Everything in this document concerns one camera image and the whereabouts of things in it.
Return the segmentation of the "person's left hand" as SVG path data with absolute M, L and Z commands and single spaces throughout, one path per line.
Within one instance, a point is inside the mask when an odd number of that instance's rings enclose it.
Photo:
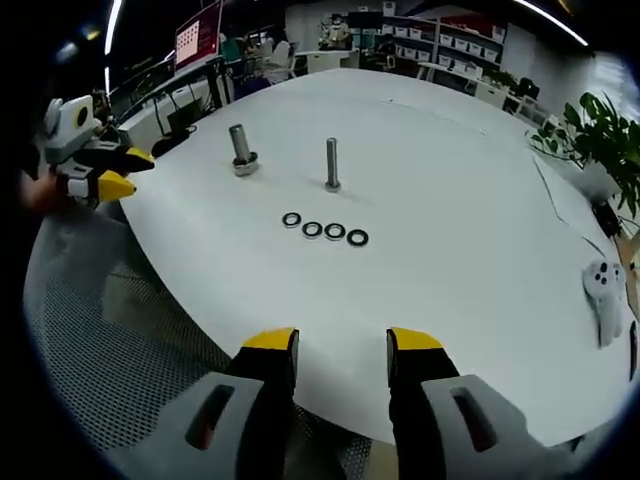
M 52 172 L 34 179 L 21 172 L 20 196 L 24 207 L 38 216 L 47 216 L 64 209 L 71 199 L 58 188 L 58 178 Z

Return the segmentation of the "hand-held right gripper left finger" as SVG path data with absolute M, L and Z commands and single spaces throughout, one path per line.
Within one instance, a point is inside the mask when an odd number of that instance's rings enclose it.
M 294 413 L 299 331 L 249 338 L 222 372 L 167 403 L 127 451 L 130 479 L 280 479 Z

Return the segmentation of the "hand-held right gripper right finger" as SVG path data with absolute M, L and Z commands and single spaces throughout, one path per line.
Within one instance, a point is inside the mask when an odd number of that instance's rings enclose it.
M 547 447 L 525 415 L 429 334 L 386 332 L 389 418 L 401 479 L 567 479 L 566 447 Z

